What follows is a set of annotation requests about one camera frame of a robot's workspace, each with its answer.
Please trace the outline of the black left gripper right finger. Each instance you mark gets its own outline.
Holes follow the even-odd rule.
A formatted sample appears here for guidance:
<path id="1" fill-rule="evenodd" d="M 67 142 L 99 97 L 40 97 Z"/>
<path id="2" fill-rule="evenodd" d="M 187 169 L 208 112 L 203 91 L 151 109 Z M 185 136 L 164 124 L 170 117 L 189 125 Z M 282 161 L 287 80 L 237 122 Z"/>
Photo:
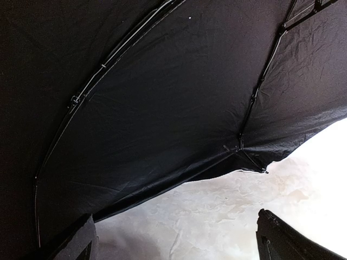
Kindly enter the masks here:
<path id="1" fill-rule="evenodd" d="M 344 259 L 303 236 L 270 210 L 259 211 L 257 225 L 256 240 L 260 260 Z"/>

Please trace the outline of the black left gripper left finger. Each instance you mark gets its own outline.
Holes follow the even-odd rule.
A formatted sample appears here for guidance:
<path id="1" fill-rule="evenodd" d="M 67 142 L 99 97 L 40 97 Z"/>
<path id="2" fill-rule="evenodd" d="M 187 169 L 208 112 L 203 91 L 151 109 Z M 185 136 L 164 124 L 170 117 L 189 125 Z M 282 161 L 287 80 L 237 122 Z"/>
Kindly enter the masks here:
<path id="1" fill-rule="evenodd" d="M 53 259 L 96 259 L 97 233 L 91 214 L 82 216 L 76 228 L 60 244 Z"/>

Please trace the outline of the pink umbrella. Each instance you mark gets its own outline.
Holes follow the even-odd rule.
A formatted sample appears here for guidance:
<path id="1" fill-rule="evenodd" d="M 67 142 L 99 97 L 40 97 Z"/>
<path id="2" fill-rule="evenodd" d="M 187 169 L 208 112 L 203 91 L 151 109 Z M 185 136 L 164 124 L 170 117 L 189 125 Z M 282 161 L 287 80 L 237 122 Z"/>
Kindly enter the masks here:
<path id="1" fill-rule="evenodd" d="M 346 1 L 1 1 L 1 259 L 346 118 Z"/>

